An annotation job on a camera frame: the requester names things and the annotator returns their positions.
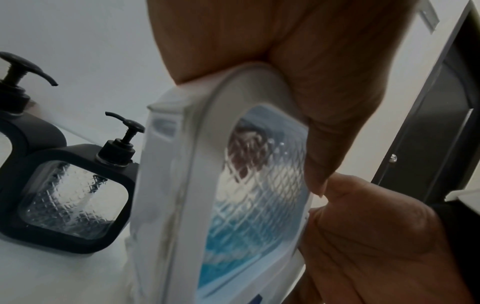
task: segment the palm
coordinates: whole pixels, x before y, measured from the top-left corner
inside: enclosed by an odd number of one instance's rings
[[[326,195],[329,204],[312,211],[300,247],[307,273],[287,303],[468,302],[430,208],[339,175]]]

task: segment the hand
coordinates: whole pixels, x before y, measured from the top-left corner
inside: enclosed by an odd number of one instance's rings
[[[305,180],[321,194],[381,102],[418,0],[147,0],[177,84],[263,60],[310,118]]]
[[[300,250],[306,271],[284,304],[473,304],[435,212],[334,174]]]

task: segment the blue label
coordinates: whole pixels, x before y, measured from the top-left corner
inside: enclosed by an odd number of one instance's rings
[[[257,295],[253,300],[251,300],[250,303],[248,304],[260,304],[262,302],[263,298],[261,295]]]

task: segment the white soap dispenser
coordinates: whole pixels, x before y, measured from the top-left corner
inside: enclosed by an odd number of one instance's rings
[[[282,75],[247,64],[149,109],[126,242],[135,302],[280,303],[312,199],[308,129]]]

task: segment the light switch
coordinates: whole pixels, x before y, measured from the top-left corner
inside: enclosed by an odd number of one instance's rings
[[[440,23],[440,19],[435,12],[435,8],[430,0],[421,0],[419,13],[431,33],[435,31]]]

